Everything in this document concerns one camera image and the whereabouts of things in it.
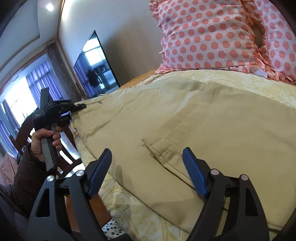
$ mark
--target polka dot pillow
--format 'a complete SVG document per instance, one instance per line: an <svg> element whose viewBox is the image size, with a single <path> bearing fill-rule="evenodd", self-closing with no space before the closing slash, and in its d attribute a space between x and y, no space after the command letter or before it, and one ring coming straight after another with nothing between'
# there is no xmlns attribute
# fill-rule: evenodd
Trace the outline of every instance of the polka dot pillow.
<svg viewBox="0 0 296 241"><path fill-rule="evenodd" d="M259 49L268 77L296 83L296 38L285 18L268 0L243 0L250 25L256 23L265 32Z"/></svg>
<svg viewBox="0 0 296 241"><path fill-rule="evenodd" d="M149 9L163 30L163 64L156 73L200 68L249 73L261 62L239 0L150 0Z"/></svg>

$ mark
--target purple curtain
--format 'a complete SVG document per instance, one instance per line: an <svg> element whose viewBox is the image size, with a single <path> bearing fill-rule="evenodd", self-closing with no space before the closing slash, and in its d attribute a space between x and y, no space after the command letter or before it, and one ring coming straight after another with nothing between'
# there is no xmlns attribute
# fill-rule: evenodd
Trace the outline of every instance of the purple curtain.
<svg viewBox="0 0 296 241"><path fill-rule="evenodd" d="M12 144L12 142L9 138L10 134L9 134L8 130L6 129L2 120L0 120L0 135L4 141L3 145L7 146L7 148L4 148L4 149L6 149L10 154L12 154L16 157L18 154L18 151L17 151L17 149L15 149L14 145Z"/></svg>
<svg viewBox="0 0 296 241"><path fill-rule="evenodd" d="M27 75L26 79L36 105L39 108L40 94L43 88L49 87L49 93L53 100L67 99L48 61Z"/></svg>
<svg viewBox="0 0 296 241"><path fill-rule="evenodd" d="M92 69L92 67L89 64L85 56L85 53L82 51L74 65L74 70L86 94L88 95L89 98L92 98L92 97L95 97L96 95L99 95L101 93L101 90L99 87L94 88L90 85L89 80L86 77L86 73L89 69Z"/></svg>
<svg viewBox="0 0 296 241"><path fill-rule="evenodd" d="M11 112L11 109L10 109L7 101L4 100L2 102L2 104L3 104L4 110L5 110L5 114L7 116L7 119L10 122L10 124L12 125L13 130L15 131L15 134L17 135L20 130L20 125L17 122L17 120L15 119L15 116L13 115L13 113Z"/></svg>

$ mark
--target finger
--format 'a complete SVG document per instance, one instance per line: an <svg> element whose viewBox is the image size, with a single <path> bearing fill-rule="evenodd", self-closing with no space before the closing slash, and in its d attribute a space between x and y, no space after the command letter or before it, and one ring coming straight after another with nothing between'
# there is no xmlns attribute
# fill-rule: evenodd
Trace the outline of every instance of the finger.
<svg viewBox="0 0 296 241"><path fill-rule="evenodd" d="M55 134L52 136L52 138L53 138L54 140L61 139L61 133L59 133L59 132L55 133Z"/></svg>
<svg viewBox="0 0 296 241"><path fill-rule="evenodd" d="M55 141L52 143L52 145L53 145L54 147L59 146L59 145L61 145L61 144L62 144L62 143L61 143L61 140L60 140L60 139L55 140Z"/></svg>
<svg viewBox="0 0 296 241"><path fill-rule="evenodd" d="M50 137L52 134L53 134L53 131L42 128L40 130L35 131L32 134L32 139L40 140L43 137Z"/></svg>
<svg viewBox="0 0 296 241"><path fill-rule="evenodd" d="M62 147L61 145L56 146L56 150L57 150L57 151L61 151L62 149L63 149L63 147Z"/></svg>
<svg viewBox="0 0 296 241"><path fill-rule="evenodd" d="M56 131L57 131L57 132L62 132L62 128L59 127L59 126L57 126L57 127L56 127Z"/></svg>

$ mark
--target window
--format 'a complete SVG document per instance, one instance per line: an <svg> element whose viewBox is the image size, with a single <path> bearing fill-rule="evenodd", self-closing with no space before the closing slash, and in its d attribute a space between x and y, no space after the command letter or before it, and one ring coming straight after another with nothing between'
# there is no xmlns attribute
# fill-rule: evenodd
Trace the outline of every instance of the window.
<svg viewBox="0 0 296 241"><path fill-rule="evenodd" d="M18 81L5 99L20 126L37 108L26 78Z"/></svg>
<svg viewBox="0 0 296 241"><path fill-rule="evenodd" d="M85 52L85 56L91 66L106 59L97 38L88 40L83 47L83 51Z"/></svg>

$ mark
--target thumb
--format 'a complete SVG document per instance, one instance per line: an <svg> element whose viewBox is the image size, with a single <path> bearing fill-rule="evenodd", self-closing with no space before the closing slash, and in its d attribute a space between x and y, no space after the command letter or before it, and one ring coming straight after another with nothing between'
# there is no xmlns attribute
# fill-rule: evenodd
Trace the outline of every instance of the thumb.
<svg viewBox="0 0 296 241"><path fill-rule="evenodd" d="M32 138L40 140L43 137L50 137L52 134L53 134L53 131L42 128L40 130L35 131L32 135Z"/></svg>

